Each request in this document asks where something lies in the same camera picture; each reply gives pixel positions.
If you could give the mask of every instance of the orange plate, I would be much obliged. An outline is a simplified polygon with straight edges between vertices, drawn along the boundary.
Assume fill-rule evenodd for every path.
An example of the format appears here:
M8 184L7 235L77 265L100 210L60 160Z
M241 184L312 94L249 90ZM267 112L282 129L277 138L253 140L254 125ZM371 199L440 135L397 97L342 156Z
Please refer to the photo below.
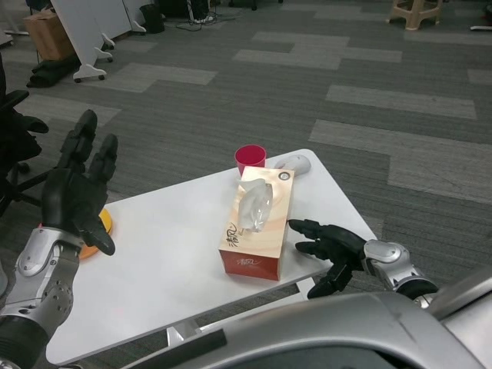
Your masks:
M102 220L102 224L105 225L106 231L108 234L111 234L112 226L113 226L113 220L111 219L111 215L109 214L109 211L106 209L102 209L101 213L99 214L100 219ZM92 256L96 252L98 252L98 248L95 246L87 246L86 244L82 248L82 251L80 251L80 259L84 260L87 259L88 257Z

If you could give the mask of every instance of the gray carpet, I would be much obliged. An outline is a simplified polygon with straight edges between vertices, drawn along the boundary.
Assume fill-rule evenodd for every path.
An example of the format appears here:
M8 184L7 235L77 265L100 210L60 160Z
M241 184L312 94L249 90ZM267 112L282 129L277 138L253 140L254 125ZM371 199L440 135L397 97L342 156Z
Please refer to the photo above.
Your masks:
M117 44L112 64L98 65L106 81L66 78L31 90L19 110L51 129L38 137L43 152L32 160L33 174L56 162L87 107L101 117L98 140L112 132L120 141L111 201L230 168L243 144L263 145L271 156L310 148L374 232L406 245L413 262L445 284L490 263L492 34L468 31L483 4L444 4L440 25L405 32L402 22L384 22L390 2L259 0L251 12L236 1L244 8L218 8L234 21L131 36ZM23 88L36 63L33 45L16 38L2 55L9 89ZM0 219L0 257L11 278L38 222L38 210L26 204ZM379 288L357 275L346 292ZM121 367L165 345L161 332L83 363Z

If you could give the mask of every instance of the red plastic cup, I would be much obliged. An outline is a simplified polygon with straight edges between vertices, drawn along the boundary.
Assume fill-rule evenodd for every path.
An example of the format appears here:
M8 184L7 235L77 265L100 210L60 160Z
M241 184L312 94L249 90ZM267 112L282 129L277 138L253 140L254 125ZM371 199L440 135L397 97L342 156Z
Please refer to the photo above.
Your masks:
M238 164L239 174L243 175L244 167L264 167L267 151L258 145L246 145L239 148L234 157Z

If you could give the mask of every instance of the black chair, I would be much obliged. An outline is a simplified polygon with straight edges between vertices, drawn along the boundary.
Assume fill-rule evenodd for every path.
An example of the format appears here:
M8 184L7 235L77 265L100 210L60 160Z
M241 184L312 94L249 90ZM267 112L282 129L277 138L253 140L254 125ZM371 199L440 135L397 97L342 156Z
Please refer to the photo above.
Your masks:
M14 107L29 96L27 91L6 94L5 90L5 71L0 55L0 216L12 201L25 201L40 206L38 199L23 192L39 185L48 177L46 172L18 183L19 173L29 172L28 164L21 161L41 153L41 147L29 132L44 134L48 132L48 126L37 118L15 111Z

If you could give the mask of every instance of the computer mouse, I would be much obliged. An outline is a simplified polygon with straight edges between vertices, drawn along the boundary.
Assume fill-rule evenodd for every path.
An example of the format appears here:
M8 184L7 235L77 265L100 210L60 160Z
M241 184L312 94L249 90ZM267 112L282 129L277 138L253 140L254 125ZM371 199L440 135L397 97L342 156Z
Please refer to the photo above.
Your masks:
M276 169L287 169L294 171L295 175L303 175L311 169L311 162L304 155L292 155L278 161Z

